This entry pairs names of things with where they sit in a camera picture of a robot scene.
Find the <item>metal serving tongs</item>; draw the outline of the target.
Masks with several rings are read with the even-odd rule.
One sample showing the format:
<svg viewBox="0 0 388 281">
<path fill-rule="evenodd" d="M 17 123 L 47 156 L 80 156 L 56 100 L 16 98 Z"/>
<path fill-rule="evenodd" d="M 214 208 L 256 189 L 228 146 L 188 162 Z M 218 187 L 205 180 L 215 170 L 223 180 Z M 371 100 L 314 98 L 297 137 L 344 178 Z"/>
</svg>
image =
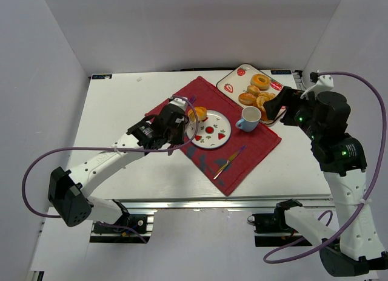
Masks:
<svg viewBox="0 0 388 281">
<path fill-rule="evenodd" d="M 194 126 L 196 123 L 196 116 L 197 116 L 196 110 L 190 109 L 187 113 L 187 116 L 189 118 L 189 127 Z"/>
</svg>

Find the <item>croissant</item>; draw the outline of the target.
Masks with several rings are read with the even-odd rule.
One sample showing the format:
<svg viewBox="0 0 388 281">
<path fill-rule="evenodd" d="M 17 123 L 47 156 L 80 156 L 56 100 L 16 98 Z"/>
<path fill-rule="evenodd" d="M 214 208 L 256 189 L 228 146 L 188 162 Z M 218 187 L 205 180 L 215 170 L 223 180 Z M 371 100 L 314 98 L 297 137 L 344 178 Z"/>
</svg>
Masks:
<svg viewBox="0 0 388 281">
<path fill-rule="evenodd" d="M 207 118 L 207 109 L 205 107 L 195 107 L 188 111 L 187 116 L 192 122 L 195 122 L 196 119 L 200 121 L 205 120 Z"/>
</svg>

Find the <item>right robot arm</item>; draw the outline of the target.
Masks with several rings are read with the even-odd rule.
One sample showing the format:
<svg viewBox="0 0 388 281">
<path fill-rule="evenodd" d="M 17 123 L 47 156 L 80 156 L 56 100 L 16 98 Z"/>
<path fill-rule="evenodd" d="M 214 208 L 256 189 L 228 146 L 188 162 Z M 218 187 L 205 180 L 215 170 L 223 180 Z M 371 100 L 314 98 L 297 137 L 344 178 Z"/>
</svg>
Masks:
<svg viewBox="0 0 388 281">
<path fill-rule="evenodd" d="M 299 127 L 329 185 L 339 230 L 332 231 L 297 200 L 278 203 L 270 226 L 296 231 L 313 245 L 325 270 L 334 277 L 353 277 L 387 269 L 387 251 L 374 225 L 366 181 L 367 162 L 361 143 L 347 133 L 351 108 L 333 91 L 335 72 L 312 72 L 305 91 L 285 87 L 264 108 L 273 118 L 281 107 L 282 123 Z"/>
</svg>

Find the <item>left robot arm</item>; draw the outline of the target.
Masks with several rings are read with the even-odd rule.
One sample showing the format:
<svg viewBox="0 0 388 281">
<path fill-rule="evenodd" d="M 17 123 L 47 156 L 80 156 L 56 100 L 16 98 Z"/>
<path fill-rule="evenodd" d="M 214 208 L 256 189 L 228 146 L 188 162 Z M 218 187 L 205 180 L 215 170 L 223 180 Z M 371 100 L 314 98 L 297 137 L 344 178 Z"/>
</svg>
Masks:
<svg viewBox="0 0 388 281">
<path fill-rule="evenodd" d="M 183 144 L 189 123 L 187 107 L 184 97 L 172 98 L 159 114 L 148 115 L 130 127 L 110 149 L 67 171 L 56 168 L 50 175 L 48 199 L 66 225 L 74 227 L 85 220 L 128 225 L 130 214 L 120 201 L 97 198 L 92 192 L 151 151 L 159 151 L 165 144 Z"/>
</svg>

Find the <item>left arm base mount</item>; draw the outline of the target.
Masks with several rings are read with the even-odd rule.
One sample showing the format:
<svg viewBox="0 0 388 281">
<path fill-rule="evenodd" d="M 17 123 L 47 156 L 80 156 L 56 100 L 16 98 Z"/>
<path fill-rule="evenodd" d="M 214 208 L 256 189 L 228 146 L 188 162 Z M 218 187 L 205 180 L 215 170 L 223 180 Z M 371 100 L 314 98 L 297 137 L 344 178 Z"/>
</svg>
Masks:
<svg viewBox="0 0 388 281">
<path fill-rule="evenodd" d="M 122 216 L 113 224 L 96 222 L 93 224 L 90 241 L 92 243 L 148 243 L 150 236 L 147 226 L 149 216 L 147 214 L 131 214 L 120 202 L 116 202 L 121 209 Z"/>
</svg>

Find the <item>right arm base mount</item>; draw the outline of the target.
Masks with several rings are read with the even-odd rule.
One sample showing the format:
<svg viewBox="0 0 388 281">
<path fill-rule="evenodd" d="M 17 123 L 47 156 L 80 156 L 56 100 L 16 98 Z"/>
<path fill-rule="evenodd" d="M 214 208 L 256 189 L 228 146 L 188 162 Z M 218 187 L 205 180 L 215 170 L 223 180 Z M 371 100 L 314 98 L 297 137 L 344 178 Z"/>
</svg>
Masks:
<svg viewBox="0 0 388 281">
<path fill-rule="evenodd" d="M 280 247 L 295 241 L 299 243 L 292 246 L 312 246 L 285 221 L 284 212 L 286 210 L 302 206 L 298 200 L 290 199 L 278 203 L 272 213 L 257 213 L 248 216 L 248 224 L 254 226 L 255 246 L 257 248 Z"/>
</svg>

